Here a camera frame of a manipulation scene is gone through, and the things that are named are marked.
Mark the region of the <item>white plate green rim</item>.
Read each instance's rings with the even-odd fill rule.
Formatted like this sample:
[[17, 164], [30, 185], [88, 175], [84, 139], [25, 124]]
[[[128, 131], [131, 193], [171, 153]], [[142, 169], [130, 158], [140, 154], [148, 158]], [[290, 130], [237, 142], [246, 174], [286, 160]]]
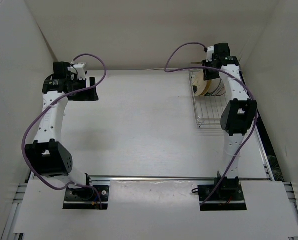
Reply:
[[221, 82], [222, 82], [222, 80], [220, 78], [213, 79], [211, 81], [210, 87], [209, 87], [207, 93], [205, 94], [205, 96], [210, 97], [210, 96], [215, 95], [219, 91]]

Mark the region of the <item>cream plate with black spot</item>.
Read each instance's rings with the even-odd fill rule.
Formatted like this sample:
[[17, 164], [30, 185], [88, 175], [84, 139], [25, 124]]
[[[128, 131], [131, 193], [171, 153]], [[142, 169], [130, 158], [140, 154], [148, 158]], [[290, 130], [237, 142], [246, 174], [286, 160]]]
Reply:
[[211, 80], [205, 80], [204, 72], [199, 71], [195, 75], [195, 78], [192, 83], [194, 96], [204, 96], [209, 91], [211, 83]]

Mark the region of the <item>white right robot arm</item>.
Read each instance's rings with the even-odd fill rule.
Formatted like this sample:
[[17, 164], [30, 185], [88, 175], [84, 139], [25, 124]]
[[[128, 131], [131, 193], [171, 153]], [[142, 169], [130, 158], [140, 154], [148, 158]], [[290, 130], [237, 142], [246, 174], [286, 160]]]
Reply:
[[202, 61], [203, 80], [221, 79], [227, 97], [220, 125], [224, 131], [224, 148], [219, 177], [226, 180], [239, 178], [239, 154], [245, 136], [257, 113], [257, 102], [248, 93], [240, 76], [237, 57], [231, 55], [228, 43], [218, 43], [205, 49], [207, 57]]

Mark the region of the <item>white front cover board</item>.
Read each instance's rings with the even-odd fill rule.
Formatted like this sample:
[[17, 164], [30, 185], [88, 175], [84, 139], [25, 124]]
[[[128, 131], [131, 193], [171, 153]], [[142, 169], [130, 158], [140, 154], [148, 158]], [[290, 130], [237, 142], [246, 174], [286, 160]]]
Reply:
[[296, 215], [281, 182], [244, 181], [243, 211], [201, 211], [193, 187], [185, 181], [113, 181], [106, 210], [66, 210], [63, 192], [31, 180], [14, 231], [26, 240], [298, 238]]

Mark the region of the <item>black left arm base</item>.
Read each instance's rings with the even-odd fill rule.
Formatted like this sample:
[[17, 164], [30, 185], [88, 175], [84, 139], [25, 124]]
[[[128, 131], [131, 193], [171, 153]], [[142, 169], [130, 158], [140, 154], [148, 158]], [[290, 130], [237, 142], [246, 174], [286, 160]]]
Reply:
[[92, 188], [70, 188], [65, 191], [64, 210], [107, 210], [109, 206], [110, 185], [105, 183], [93, 184]]

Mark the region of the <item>white plate orange pattern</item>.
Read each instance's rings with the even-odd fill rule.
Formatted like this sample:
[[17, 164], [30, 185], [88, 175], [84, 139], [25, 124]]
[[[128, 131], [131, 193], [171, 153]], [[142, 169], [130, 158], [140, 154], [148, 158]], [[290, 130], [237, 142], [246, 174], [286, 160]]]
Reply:
[[222, 80], [220, 80], [220, 85], [219, 85], [219, 89], [218, 89], [216, 96], [220, 97], [220, 96], [224, 95], [225, 93], [226, 93], [225, 84]]

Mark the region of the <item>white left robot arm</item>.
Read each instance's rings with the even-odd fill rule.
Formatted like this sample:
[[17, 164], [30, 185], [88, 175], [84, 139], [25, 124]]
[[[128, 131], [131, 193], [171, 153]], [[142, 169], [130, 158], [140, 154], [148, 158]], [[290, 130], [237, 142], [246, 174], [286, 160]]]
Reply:
[[53, 74], [42, 86], [42, 113], [33, 121], [29, 129], [38, 124], [32, 143], [22, 139], [22, 154], [31, 171], [47, 186], [55, 178], [64, 186], [77, 188], [76, 194], [82, 200], [89, 200], [94, 194], [90, 178], [74, 167], [72, 154], [62, 144], [62, 128], [65, 109], [69, 101], [98, 101], [97, 81], [87, 76], [84, 62], [54, 62]]

